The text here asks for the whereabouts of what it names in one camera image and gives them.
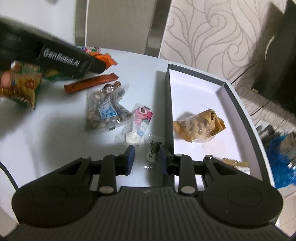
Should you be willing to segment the person's left hand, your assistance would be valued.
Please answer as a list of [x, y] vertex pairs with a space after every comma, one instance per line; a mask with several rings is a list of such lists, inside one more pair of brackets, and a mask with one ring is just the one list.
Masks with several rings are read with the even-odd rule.
[[16, 67], [19, 66], [19, 61], [13, 61], [10, 69], [5, 70], [1, 73], [1, 88], [2, 89], [15, 89], [14, 72]]

